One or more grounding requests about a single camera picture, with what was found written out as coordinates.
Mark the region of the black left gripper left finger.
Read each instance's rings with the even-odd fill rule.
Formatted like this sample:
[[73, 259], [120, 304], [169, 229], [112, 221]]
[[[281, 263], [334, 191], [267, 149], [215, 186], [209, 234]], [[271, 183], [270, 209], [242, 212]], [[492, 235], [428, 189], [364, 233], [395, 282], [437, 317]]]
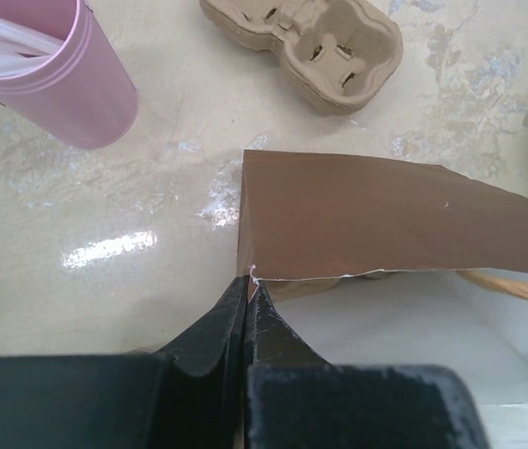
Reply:
[[248, 281], [153, 352], [0, 356], [0, 448], [230, 448]]

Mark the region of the brown paper bag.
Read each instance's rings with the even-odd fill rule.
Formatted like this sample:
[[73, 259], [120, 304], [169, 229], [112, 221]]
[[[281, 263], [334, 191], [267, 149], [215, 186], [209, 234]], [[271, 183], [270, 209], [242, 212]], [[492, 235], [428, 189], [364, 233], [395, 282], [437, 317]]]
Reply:
[[247, 150], [237, 270], [337, 364], [440, 365], [528, 448], [528, 198], [436, 165]]

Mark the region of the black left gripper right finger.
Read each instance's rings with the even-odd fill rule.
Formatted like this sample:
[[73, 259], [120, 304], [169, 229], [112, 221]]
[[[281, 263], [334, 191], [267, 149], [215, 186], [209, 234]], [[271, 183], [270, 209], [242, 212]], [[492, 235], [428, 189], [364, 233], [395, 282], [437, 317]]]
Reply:
[[488, 448], [462, 379], [436, 365], [333, 365], [260, 284], [244, 341], [248, 448]]

